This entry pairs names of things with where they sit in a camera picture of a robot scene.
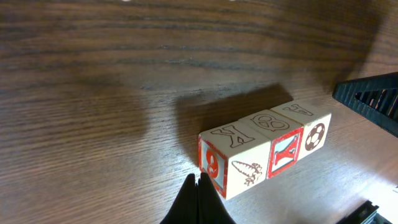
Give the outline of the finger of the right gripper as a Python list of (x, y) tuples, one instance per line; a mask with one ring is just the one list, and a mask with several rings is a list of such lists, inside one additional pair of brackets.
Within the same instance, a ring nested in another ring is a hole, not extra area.
[(336, 224), (392, 224), (378, 213), (379, 206), (367, 200)]
[(397, 73), (336, 84), (332, 97), (383, 130), (397, 136)]

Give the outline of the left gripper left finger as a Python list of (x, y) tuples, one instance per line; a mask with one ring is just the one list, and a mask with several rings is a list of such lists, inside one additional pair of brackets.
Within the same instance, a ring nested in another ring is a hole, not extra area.
[(197, 189), (195, 174), (188, 174), (170, 210), (160, 224), (196, 224)]

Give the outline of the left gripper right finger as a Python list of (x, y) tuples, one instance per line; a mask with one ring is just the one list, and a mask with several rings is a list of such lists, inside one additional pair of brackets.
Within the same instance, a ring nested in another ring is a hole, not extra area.
[(202, 172), (198, 180), (199, 224), (235, 224), (225, 209), (218, 192), (207, 173)]

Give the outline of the red Y wooden block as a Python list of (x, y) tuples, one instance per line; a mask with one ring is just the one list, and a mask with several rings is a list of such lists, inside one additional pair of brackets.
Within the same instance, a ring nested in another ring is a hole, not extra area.
[(266, 179), (271, 140), (235, 121), (198, 135), (198, 163), (226, 200)]
[(271, 141), (267, 159), (267, 179), (296, 165), (302, 143), (303, 125), (271, 110), (262, 110), (240, 119)]

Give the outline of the soccer ball wooden block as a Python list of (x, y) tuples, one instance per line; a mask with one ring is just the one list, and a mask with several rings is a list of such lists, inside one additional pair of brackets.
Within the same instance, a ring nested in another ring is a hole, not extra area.
[(303, 101), (294, 100), (271, 108), (303, 126), (303, 136), (298, 160), (321, 148), (326, 139), (331, 113)]

